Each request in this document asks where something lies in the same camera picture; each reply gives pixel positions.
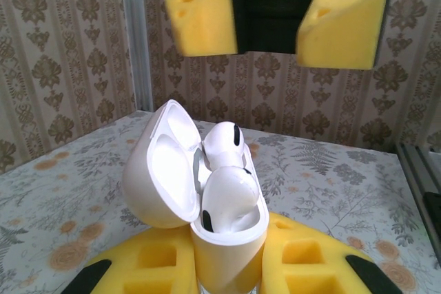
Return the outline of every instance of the wall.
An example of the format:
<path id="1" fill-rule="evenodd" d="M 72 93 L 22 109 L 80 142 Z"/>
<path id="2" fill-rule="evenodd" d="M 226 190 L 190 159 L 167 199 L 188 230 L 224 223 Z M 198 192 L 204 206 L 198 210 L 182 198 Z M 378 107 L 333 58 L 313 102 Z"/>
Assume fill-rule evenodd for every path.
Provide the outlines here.
<path id="1" fill-rule="evenodd" d="M 378 66 L 366 72 L 303 68 L 287 54 L 184 59 L 163 0 L 145 0 L 145 12 L 155 107 L 174 98 L 197 119 L 379 150 L 397 140 L 441 149 L 440 0 L 391 0 Z"/>
<path id="2" fill-rule="evenodd" d="M 122 0 L 0 0 L 0 173 L 134 110 Z"/>

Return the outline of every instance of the table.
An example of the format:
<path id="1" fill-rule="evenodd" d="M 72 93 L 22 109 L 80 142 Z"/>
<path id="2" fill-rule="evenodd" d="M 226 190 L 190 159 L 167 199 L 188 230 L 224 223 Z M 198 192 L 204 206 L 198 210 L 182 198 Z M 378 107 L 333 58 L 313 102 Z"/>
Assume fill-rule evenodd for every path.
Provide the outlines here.
<path id="1" fill-rule="evenodd" d="M 120 188 L 150 116 L 134 112 L 0 177 L 0 294 L 60 293 L 90 258 L 147 228 Z M 205 136 L 213 124 L 196 126 Z M 363 250 L 405 293 L 441 293 L 395 155 L 243 133 L 270 211 Z"/>

